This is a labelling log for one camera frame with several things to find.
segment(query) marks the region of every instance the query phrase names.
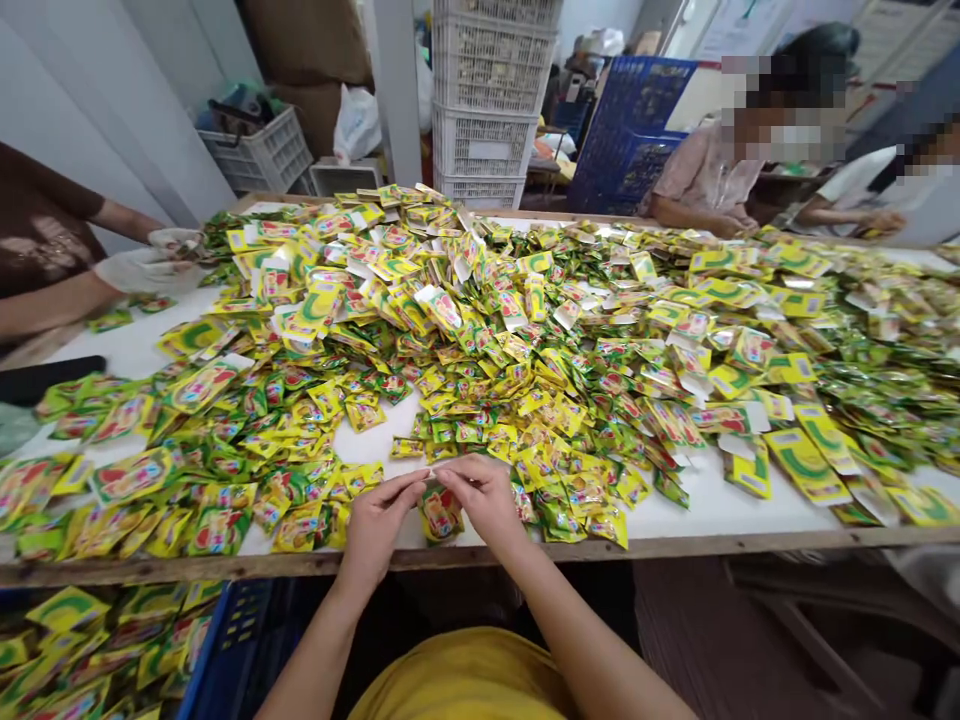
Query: plastic bag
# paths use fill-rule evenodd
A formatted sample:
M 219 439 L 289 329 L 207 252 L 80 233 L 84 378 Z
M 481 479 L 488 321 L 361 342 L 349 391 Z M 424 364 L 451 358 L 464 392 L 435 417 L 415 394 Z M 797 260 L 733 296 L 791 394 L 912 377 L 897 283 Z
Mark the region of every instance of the plastic bag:
M 423 56 L 423 47 L 417 43 L 417 102 L 420 134 L 433 128 L 433 71 Z
M 377 149 L 381 141 L 377 99 L 365 88 L 340 86 L 340 114 L 333 130 L 333 154 L 340 165 L 359 160 Z
M 581 49 L 592 55 L 616 57 L 623 52 L 624 47 L 626 46 L 623 42 L 623 32 L 613 28 L 603 28 L 594 30 L 584 37 Z
M 537 138 L 544 145 L 549 147 L 554 152 L 557 151 L 557 145 L 560 146 L 562 152 L 567 153 L 568 155 L 575 153 L 577 151 L 577 146 L 573 142 L 573 138 L 570 137 L 567 133 L 560 135 L 560 133 L 547 133 Z

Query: hand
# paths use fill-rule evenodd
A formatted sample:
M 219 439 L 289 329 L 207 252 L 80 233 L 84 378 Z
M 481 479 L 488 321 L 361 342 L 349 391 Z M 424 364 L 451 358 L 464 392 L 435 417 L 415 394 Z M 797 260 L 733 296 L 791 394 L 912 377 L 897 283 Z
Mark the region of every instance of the hand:
M 337 583 L 351 597 L 365 603 L 386 577 L 400 525 L 426 491 L 429 475 L 426 468 L 400 475 L 353 501 L 347 547 L 337 574 Z
M 747 235 L 753 235 L 757 230 L 760 229 L 760 223 L 758 223 L 749 215 L 737 219 L 740 221 L 740 224 L 743 225 L 744 232 L 746 232 Z
M 873 210 L 860 221 L 861 227 L 887 233 L 900 232 L 906 224 L 907 219 L 903 215 L 889 210 Z
M 161 228 L 147 235 L 147 242 L 168 257 L 183 258 L 203 241 L 203 234 L 185 228 Z
M 484 455 L 465 455 L 434 469 L 437 480 L 463 505 L 470 522 L 493 554 L 530 542 L 517 515 L 510 467 Z
M 721 237 L 724 240 L 729 240 L 732 237 L 747 232 L 746 225 L 743 225 L 736 218 L 732 218 L 729 215 L 722 215 L 718 218 L 715 218 L 713 222 L 710 223 L 710 227 L 707 228 L 717 237 Z
M 120 292 L 157 295 L 176 295 L 193 290 L 203 278 L 203 271 L 192 262 L 171 261 L 154 248 L 111 255 L 97 263 L 93 272 Z

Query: blue crate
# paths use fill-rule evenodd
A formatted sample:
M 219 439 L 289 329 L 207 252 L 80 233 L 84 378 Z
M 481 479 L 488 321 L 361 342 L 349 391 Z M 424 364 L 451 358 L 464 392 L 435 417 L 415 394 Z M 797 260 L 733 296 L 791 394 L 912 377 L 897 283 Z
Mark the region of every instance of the blue crate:
M 643 200 L 685 137 L 686 133 L 669 133 L 659 137 L 635 135 L 625 138 L 623 160 L 616 175 L 619 179 L 610 188 L 612 194 Z
M 616 58 L 593 117 L 595 131 L 628 129 L 638 135 L 659 134 L 696 69 L 695 60 L 642 55 Z
M 572 212 L 604 215 L 636 215 L 640 203 L 657 182 L 674 150 L 686 133 L 665 132 L 659 136 L 620 133 L 590 141 L 584 150 L 567 193 Z M 632 204 L 631 212 L 623 210 Z
M 230 583 L 220 596 L 177 720 L 239 716 L 277 582 Z
M 581 102 L 560 102 L 553 110 L 553 117 L 550 124 L 554 127 L 563 128 L 573 140 L 573 144 L 580 149 L 580 136 L 583 134 L 583 125 L 587 120 L 587 113 L 593 100 L 584 100 Z

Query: table edge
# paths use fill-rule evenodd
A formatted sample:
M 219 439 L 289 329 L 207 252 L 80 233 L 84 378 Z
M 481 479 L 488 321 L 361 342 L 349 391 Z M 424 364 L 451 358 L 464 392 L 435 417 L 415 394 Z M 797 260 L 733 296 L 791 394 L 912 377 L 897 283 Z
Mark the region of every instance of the table edge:
M 793 533 L 645 538 L 630 540 L 627 550 L 602 540 L 587 540 L 571 545 L 545 544 L 541 547 L 554 562 L 600 562 L 953 542 L 960 542 L 960 526 L 842 528 Z M 340 566 L 340 558 L 339 552 L 313 552 L 243 557 L 11 563 L 0 565 L 0 588 L 334 575 Z M 390 569 L 403 572 L 496 564 L 496 558 L 486 546 L 449 546 L 397 550 Z

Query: white pillar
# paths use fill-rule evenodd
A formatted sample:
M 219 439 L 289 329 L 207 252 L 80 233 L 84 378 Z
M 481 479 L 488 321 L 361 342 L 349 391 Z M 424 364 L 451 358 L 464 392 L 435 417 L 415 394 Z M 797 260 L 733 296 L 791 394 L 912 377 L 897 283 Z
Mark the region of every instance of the white pillar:
M 413 187 L 423 179 L 413 2 L 365 0 L 363 11 L 390 179 Z

